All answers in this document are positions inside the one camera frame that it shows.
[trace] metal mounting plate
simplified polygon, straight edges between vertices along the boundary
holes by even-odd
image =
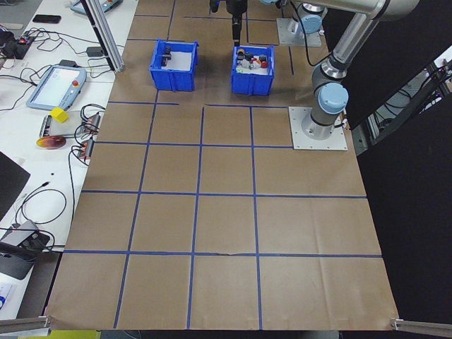
[[[302,35],[295,35],[287,30],[291,20],[292,19],[276,19],[280,44],[285,46],[304,46],[304,38]],[[308,47],[321,47],[322,41],[320,40],[320,34],[318,32],[308,34],[306,38],[308,40]]]
[[[348,150],[342,128],[333,130],[326,140],[314,140],[308,137],[302,130],[304,117],[311,113],[311,107],[289,107],[290,129],[292,131],[292,143],[295,150]]]

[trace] power adapter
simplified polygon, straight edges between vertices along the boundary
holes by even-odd
[[[65,59],[62,59],[60,62],[59,62],[59,65],[60,66],[66,66],[66,67],[78,67],[78,64],[75,62],[75,61],[73,61],[73,60],[65,60]]]
[[[101,47],[88,47],[86,49],[86,54],[89,57],[103,57],[104,51],[102,50]]]

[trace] small parts in bin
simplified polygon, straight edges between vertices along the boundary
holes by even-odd
[[[266,69],[268,67],[267,56],[259,55],[256,58],[252,53],[245,52],[243,48],[237,50],[237,67],[243,69]]]
[[[171,60],[171,46],[165,46],[165,51],[162,54],[162,66],[165,67]]]

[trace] blue tape line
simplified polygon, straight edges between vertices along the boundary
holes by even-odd
[[[231,18],[223,18],[220,16],[184,16],[184,19],[231,20]],[[274,19],[251,19],[251,18],[249,18],[248,20],[250,20],[250,21],[266,21],[266,22],[270,22],[270,23],[274,23],[276,21]]]
[[[157,92],[155,93],[155,101],[156,102],[158,101],[158,93],[159,93],[159,90],[157,90]],[[151,123],[150,123],[150,127],[149,127],[148,143],[150,142],[150,137],[151,137],[152,132],[153,132],[155,110],[156,109],[157,109],[157,105],[154,105],[153,115],[152,115],[152,119],[151,119]],[[132,226],[131,226],[131,230],[130,230],[130,234],[129,234],[129,244],[127,246],[127,251],[128,252],[130,252],[131,247],[132,247],[133,232],[135,230],[136,217],[138,215],[138,207],[140,205],[141,189],[143,188],[144,174],[145,174],[145,170],[146,170],[146,164],[148,162],[149,148],[150,148],[150,146],[147,145],[146,146],[146,151],[145,151],[145,154],[144,154],[143,168],[141,169],[140,184],[138,186],[138,195],[136,197],[135,210],[133,211]],[[125,286],[125,283],[126,283],[127,268],[129,267],[129,257],[130,257],[130,253],[128,253],[126,255],[126,261],[124,263],[124,271],[122,273],[121,289],[119,290],[118,305],[117,305],[117,309],[116,309],[116,315],[114,317],[113,328],[116,328],[118,326],[119,314],[121,312],[121,305],[122,305],[122,297],[123,297],[123,294],[124,294],[124,286]]]
[[[257,220],[257,197],[256,197],[256,161],[254,157],[254,122],[253,109],[249,108],[249,123],[251,127],[251,163],[253,172],[253,205],[254,205],[254,237],[256,241],[256,274],[257,274],[257,302],[259,329],[263,329],[262,324],[262,295],[261,295],[261,263],[259,261],[259,232]]]
[[[172,10],[171,10],[171,17],[169,18],[167,40],[170,38],[170,30],[171,30],[172,19],[174,17],[174,8],[175,7],[176,7],[176,0],[173,0],[173,2],[172,2]]]
[[[198,143],[146,143],[139,141],[96,141],[96,143],[103,143],[105,145],[155,145],[155,146],[181,146],[181,147],[199,147]],[[203,144],[203,147],[223,147],[223,148],[250,148],[251,145],[228,145],[228,144]],[[257,145],[255,148],[283,148],[293,149],[292,146],[276,146],[276,145]]]
[[[295,72],[294,72],[294,61],[292,59],[292,49],[290,48],[290,46],[289,46],[289,60],[290,60],[290,70],[292,71],[292,75],[294,76],[295,75]]]
[[[186,328],[190,329],[191,324],[191,300],[193,296],[193,276],[195,268],[195,249],[196,249],[196,228],[198,226],[198,206],[199,206],[199,191],[201,189],[201,167],[203,164],[203,134],[204,134],[204,114],[205,107],[201,110],[201,133],[199,136],[199,158],[198,158],[198,182],[196,183],[196,200],[195,213],[193,220],[193,237],[191,239],[191,262],[190,262],[190,285],[189,285],[189,304],[186,313]]]
[[[135,16],[150,16],[152,18],[169,18],[170,16],[158,15],[158,14],[135,14]]]
[[[121,251],[93,249],[65,249],[65,254],[122,254],[136,256],[240,256],[259,258],[383,258],[381,254],[304,254],[304,253],[216,253],[216,252],[168,252],[168,251]]]
[[[157,41],[157,39],[151,39],[147,37],[129,37],[127,41]]]
[[[159,192],[159,191],[109,191],[97,189],[83,189],[82,193],[92,194],[155,194],[167,196],[244,196],[257,198],[295,198],[295,199],[367,199],[366,196],[312,196],[289,194],[246,194],[246,193],[195,193],[195,192]]]
[[[152,101],[109,101],[109,104],[127,104],[127,105],[170,105],[179,106],[176,102],[152,102]]]
[[[263,105],[221,105],[221,104],[206,104],[211,107],[246,107],[246,108],[286,108],[287,106],[263,106]]]
[[[245,13],[245,22],[246,22],[246,43],[249,44],[248,11]]]

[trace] black curtain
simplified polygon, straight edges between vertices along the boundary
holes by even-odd
[[[352,17],[344,11],[328,12],[323,26],[330,50]],[[343,81],[350,92],[347,113],[352,128],[452,45],[451,18],[451,0],[420,0],[405,18],[379,23]]]
[[[393,296],[409,321],[452,323],[451,113],[452,95],[358,157]]]

